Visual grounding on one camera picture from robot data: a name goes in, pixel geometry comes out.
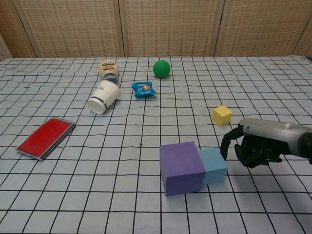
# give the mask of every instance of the bottle label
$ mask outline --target bottle label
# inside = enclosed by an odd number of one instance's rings
[[[102,64],[103,71],[114,70],[114,69],[115,69],[115,64],[113,62],[106,62]]]

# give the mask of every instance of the green ball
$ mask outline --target green ball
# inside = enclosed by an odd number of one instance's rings
[[[165,60],[159,60],[154,64],[153,71],[158,78],[165,78],[170,73],[170,65]]]

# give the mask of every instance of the yellow cube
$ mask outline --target yellow cube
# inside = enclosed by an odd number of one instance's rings
[[[233,112],[229,108],[226,106],[220,106],[215,108],[213,113],[213,120],[219,126],[221,126],[231,121],[232,114]]]

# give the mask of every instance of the wall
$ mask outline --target wall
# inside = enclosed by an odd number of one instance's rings
[[[13,57],[312,55],[311,16],[311,0],[0,0],[0,34]]]

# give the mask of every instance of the foam block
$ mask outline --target foam block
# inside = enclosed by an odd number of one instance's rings
[[[226,106],[220,106],[214,109],[213,120],[219,126],[226,124],[231,121],[233,112]]]
[[[159,154],[166,196],[201,190],[206,171],[194,142],[161,145]]]
[[[224,161],[219,148],[198,151],[205,167],[203,185],[220,182],[224,179],[228,165]]]

